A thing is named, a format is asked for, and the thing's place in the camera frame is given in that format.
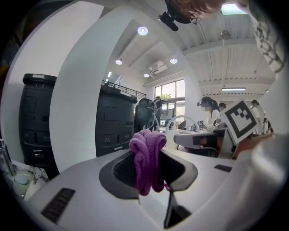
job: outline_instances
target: black robot cabinet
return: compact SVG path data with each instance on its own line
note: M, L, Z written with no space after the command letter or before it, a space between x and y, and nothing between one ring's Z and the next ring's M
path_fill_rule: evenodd
M134 134L134 106L137 98L122 92L137 93L117 84L100 88L95 124L96 156L129 148Z
M52 179L59 174L49 134L49 112L55 76L25 74L19 109L19 136L25 164L44 168Z

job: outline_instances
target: railing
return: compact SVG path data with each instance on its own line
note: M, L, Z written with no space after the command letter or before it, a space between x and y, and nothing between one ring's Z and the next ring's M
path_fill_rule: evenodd
M106 86L109 86L109 87L118 89L118 90L120 90L121 92L125 92L125 93L128 94L128 95L135 96L135 97L137 97L138 101L146 97L146 94L144 94L144 93L135 91L135 90L130 89L130 88L123 87L123 86L118 85L118 84L115 84L115 83L105 82L105 81L103 80L102 85L106 85Z

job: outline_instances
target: purple towel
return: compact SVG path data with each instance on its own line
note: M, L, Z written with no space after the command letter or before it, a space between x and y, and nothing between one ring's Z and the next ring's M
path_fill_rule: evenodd
M164 134L150 130L142 130L134 134L130 141L131 151L135 154L135 188L142 196L149 194L150 187L155 192L163 190L164 182L158 153L166 142Z

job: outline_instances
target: recessed ceiling light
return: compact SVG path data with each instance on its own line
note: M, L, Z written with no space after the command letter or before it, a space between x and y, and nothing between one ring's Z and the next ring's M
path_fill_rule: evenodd
M177 63L177 59L176 58L172 58L170 61L172 64L176 64Z
M222 88L222 91L245 91L246 88Z
M122 61L121 60L116 60L116 64L121 65Z
M146 27L140 27L137 29L137 32L140 34L140 35L146 35L149 31Z
M240 10L236 4L224 4L221 9L221 13L223 15L231 15L231 14L247 14L246 12Z

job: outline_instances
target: chair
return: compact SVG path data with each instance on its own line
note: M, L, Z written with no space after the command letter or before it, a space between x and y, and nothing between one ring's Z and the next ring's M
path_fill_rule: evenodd
M179 125L179 129L181 129L181 130L185 130L185 126L186 126L186 120L183 121L182 123L180 123L180 125Z

